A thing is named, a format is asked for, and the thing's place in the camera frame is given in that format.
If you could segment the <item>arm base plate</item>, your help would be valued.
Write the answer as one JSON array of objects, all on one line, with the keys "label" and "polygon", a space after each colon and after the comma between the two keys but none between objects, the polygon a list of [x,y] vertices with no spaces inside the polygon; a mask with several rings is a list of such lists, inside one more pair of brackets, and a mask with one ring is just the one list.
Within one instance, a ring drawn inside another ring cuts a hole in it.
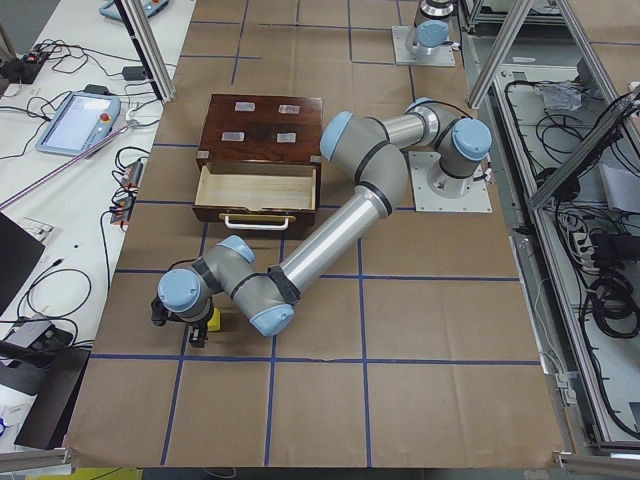
[{"label": "arm base plate", "polygon": [[449,25],[430,20],[417,27],[393,26],[395,63],[404,66],[454,67]]},{"label": "arm base plate", "polygon": [[411,151],[408,158],[417,212],[490,214],[493,211],[487,182],[475,180],[482,174],[480,164],[470,177],[456,179],[441,169],[440,155],[436,152]]}]

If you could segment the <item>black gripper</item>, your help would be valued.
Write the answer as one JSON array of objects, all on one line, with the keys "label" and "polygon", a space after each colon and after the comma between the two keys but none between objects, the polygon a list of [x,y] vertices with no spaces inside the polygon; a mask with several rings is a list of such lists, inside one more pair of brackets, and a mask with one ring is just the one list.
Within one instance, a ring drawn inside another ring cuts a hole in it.
[{"label": "black gripper", "polygon": [[201,318],[184,318],[184,322],[189,326],[189,343],[193,348],[203,348],[208,338],[208,324],[213,319],[214,309],[204,313]]}]

